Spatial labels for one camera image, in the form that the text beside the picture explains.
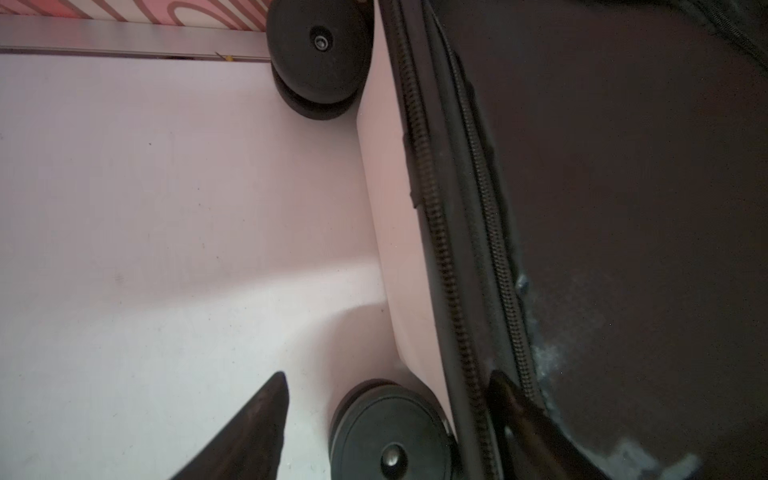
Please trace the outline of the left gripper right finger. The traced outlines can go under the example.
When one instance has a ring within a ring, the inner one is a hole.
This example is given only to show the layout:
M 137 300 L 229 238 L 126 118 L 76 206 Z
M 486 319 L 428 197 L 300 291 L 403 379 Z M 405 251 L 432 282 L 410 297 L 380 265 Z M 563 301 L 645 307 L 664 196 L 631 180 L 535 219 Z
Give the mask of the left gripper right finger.
M 500 370 L 490 375 L 487 405 L 506 474 L 515 473 L 513 451 L 519 448 L 544 479 L 606 477 L 526 396 L 521 387 Z

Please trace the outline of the black suitcase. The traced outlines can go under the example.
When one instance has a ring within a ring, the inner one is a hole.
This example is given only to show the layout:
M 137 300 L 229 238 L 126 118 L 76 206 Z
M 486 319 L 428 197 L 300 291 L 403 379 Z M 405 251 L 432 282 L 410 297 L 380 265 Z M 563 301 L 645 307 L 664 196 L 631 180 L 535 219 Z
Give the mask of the black suitcase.
M 393 74 L 454 421 L 384 381 L 335 479 L 503 471 L 504 372 L 604 479 L 767 475 L 763 1 L 274 1 L 275 83 L 331 119 Z

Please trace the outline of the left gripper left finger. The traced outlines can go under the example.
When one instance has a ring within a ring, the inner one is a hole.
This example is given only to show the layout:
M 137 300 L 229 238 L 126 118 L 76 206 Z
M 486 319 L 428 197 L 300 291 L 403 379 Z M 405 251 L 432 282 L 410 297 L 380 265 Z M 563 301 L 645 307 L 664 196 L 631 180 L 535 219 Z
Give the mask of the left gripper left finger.
M 174 478 L 275 480 L 289 402 L 286 376 L 278 371 Z

